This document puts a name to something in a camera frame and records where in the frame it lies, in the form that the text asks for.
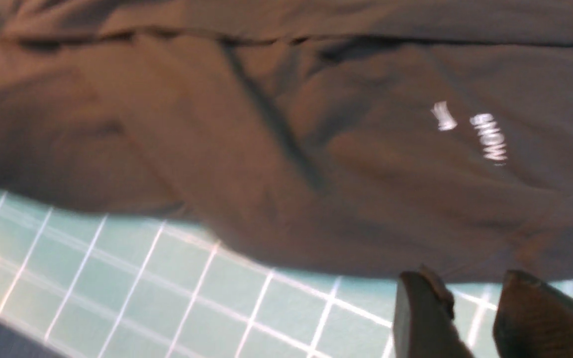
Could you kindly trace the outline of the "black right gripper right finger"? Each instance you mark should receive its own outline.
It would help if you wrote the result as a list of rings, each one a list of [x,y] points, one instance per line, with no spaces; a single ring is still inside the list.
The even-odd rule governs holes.
[[[501,358],[573,358],[573,298],[527,272],[508,270],[493,339]]]

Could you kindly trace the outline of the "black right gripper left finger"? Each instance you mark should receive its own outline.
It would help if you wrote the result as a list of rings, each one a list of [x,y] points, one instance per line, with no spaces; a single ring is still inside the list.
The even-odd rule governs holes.
[[[453,323],[454,305],[453,293],[429,267],[402,272],[395,300],[395,356],[472,358]]]

